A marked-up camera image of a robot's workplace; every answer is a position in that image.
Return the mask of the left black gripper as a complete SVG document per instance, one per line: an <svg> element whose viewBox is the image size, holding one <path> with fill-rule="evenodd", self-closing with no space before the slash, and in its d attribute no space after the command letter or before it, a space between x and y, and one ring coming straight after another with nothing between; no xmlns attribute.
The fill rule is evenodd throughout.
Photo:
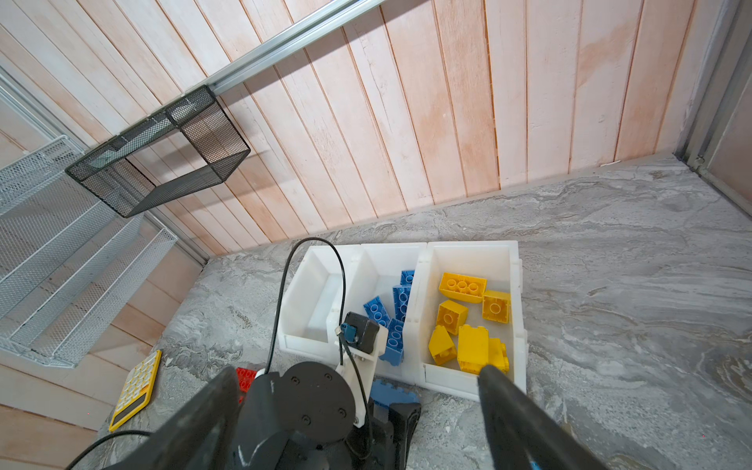
<svg viewBox="0 0 752 470"><path fill-rule="evenodd" d="M403 469L421 403L388 409L368 399L354 426L350 386L331 367L301 362L285 374L257 374L240 403L231 469Z"/></svg>

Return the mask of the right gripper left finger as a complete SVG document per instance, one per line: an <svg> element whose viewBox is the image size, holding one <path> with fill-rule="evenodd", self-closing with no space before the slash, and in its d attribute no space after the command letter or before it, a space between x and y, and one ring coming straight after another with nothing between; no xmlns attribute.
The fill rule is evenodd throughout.
<svg viewBox="0 0 752 470"><path fill-rule="evenodd" d="M223 469L238 421L240 388L227 366L114 469Z"/></svg>

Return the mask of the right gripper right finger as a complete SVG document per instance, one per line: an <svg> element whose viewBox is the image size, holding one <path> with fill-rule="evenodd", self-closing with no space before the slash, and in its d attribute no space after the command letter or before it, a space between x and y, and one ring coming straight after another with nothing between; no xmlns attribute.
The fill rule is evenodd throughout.
<svg viewBox="0 0 752 470"><path fill-rule="evenodd" d="M493 467L605 468L495 366L481 370L478 388Z"/></svg>

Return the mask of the red brick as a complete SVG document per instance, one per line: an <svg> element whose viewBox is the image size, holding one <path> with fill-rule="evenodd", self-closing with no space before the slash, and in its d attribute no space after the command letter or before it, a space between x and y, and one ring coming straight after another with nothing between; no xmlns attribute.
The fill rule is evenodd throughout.
<svg viewBox="0 0 752 470"><path fill-rule="evenodd" d="M256 376L257 376L256 370L252 370L252 369L248 369L244 367L237 367L236 375L238 378L240 392L242 394L248 393L250 387L252 386L254 380L256 379Z"/></svg>

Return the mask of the yellow small brick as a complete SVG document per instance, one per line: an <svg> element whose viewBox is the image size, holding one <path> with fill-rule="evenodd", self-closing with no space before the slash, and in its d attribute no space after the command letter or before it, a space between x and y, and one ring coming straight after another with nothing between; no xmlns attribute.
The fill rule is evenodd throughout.
<svg viewBox="0 0 752 470"><path fill-rule="evenodd" d="M483 296L482 317L507 324L511 319L511 293L487 290Z"/></svg>
<svg viewBox="0 0 752 470"><path fill-rule="evenodd" d="M509 358L505 343L501 342L501 339L491 338L489 340L489 365L495 366L504 374L509 374Z"/></svg>

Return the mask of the blue brick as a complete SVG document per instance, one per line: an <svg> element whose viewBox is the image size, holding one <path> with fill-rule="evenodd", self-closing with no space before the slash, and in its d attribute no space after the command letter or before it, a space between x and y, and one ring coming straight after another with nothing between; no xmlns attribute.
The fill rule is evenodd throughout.
<svg viewBox="0 0 752 470"><path fill-rule="evenodd" d="M376 379L371 386L370 399L376 405L388 409L395 403L419 403L417 395L403 388Z"/></svg>
<svg viewBox="0 0 752 470"><path fill-rule="evenodd" d="M380 356L380 360L385 360L392 366L399 367L403 362L403 321L396 318L392 319L388 330L386 350Z"/></svg>
<svg viewBox="0 0 752 470"><path fill-rule="evenodd" d="M411 292L411 286L398 285L393 288L393 298L395 307L395 319L404 322L407 316L407 308L409 307L409 297Z"/></svg>
<svg viewBox="0 0 752 470"><path fill-rule="evenodd" d="M413 284L414 279L414 270L403 270L401 272L401 282L399 282L403 286L411 286Z"/></svg>
<svg viewBox="0 0 752 470"><path fill-rule="evenodd" d="M367 316L371 320L385 328L390 326L392 319L379 297L375 297L371 301L368 301L363 307Z"/></svg>

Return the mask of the yellow sloped brick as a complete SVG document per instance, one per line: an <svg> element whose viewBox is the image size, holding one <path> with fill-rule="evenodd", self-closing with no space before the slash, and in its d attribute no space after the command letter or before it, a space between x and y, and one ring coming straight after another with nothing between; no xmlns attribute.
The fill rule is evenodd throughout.
<svg viewBox="0 0 752 470"><path fill-rule="evenodd" d="M457 358L456 345L443 325L437 325L431 335L428 350L436 365L444 365Z"/></svg>

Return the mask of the yellow long brick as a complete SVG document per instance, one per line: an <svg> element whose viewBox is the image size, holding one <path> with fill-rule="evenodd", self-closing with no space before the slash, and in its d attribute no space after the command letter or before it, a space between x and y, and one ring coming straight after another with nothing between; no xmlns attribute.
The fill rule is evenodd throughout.
<svg viewBox="0 0 752 470"><path fill-rule="evenodd" d="M447 298L468 304L481 304L488 280L474 276L445 272L439 291Z"/></svg>

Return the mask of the yellow calculator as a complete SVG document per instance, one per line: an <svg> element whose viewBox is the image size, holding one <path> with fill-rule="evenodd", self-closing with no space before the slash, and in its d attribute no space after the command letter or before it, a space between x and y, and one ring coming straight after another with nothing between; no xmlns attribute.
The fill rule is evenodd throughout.
<svg viewBox="0 0 752 470"><path fill-rule="evenodd" d="M161 359L162 351L156 350L129 372L111 418L110 432L117 431L125 422L149 405Z"/></svg>

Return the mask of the left white bin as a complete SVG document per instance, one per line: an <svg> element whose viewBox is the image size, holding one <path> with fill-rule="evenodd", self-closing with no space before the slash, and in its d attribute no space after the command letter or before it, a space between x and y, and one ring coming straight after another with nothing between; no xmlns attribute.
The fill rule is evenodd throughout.
<svg viewBox="0 0 752 470"><path fill-rule="evenodd" d="M328 365L339 362L334 331L342 281L353 280L361 252L354 245L307 249L283 297L277 334L280 350Z"/></svg>

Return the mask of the white bin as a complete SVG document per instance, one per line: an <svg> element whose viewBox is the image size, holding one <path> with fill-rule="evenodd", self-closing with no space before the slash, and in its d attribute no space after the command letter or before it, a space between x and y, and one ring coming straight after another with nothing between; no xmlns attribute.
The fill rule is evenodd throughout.
<svg viewBox="0 0 752 470"><path fill-rule="evenodd" d="M505 343L509 374L505 374L521 391L527 389L528 344L522 313L522 262L515 241L432 242L421 254L415 283L418 300L417 317L418 383L416 385L464 399L478 397L475 374L460 370L457 358L436 365L428 344L435 329L440 303L450 300L439 291L445 272L485 278L487 290L511 293L511 319L503 324L482 317L482 303L458 302L469 309L465 324L485 327L491 338Z"/></svg>
<svg viewBox="0 0 752 470"><path fill-rule="evenodd" d="M354 245L307 249L283 297L277 334L280 350L328 365L339 362L334 331L342 281L353 280L361 252Z"/></svg>
<svg viewBox="0 0 752 470"><path fill-rule="evenodd" d="M426 246L425 242L358 245L354 256L354 274L347 285L346 311L365 315L365 305L378 298L391 319L401 319L401 348L387 348L387 352L377 360L376 375L409 385L418 383L415 313L418 287L416 283L412 284L409 305L400 313L395 310L394 288L399 285L404 270L417 271L420 255Z"/></svg>

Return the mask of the middle white bin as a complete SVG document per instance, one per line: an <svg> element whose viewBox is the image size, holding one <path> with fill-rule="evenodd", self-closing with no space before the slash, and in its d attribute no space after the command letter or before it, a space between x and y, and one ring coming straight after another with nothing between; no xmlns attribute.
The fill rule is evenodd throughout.
<svg viewBox="0 0 752 470"><path fill-rule="evenodd" d="M412 284L409 305L400 313L395 310L394 288L399 285L404 270L417 271L420 255L426 246L425 242L358 245L354 256L354 274L347 285L346 311L365 315L365 305L378 298L391 319L401 319L401 348L387 348L387 352L377 360L376 375L409 385L418 383L415 313L418 287L416 283Z"/></svg>

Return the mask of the right white bin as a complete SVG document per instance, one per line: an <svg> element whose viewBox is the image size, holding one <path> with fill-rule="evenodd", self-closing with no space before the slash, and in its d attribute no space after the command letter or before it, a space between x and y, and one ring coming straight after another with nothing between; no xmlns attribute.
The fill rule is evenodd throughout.
<svg viewBox="0 0 752 470"><path fill-rule="evenodd" d="M415 283L418 300L417 317L418 383L416 385L464 399L478 397L475 374L460 370L457 358L436 365L428 344L435 329L440 303L450 300L439 291L445 272L485 278L487 290L511 293L511 319L503 324L482 317L482 303L458 302L469 309L465 324L485 327L491 338L505 343L509 374L505 374L521 391L527 389L528 344L522 313L522 262L515 241L432 242L421 254Z"/></svg>

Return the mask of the black mesh basket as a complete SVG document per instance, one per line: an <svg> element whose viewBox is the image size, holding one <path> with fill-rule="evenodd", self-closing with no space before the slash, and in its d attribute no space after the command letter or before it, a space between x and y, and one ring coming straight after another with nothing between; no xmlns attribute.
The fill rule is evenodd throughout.
<svg viewBox="0 0 752 470"><path fill-rule="evenodd" d="M222 184L250 153L203 86L88 151L66 173L127 219Z"/></svg>

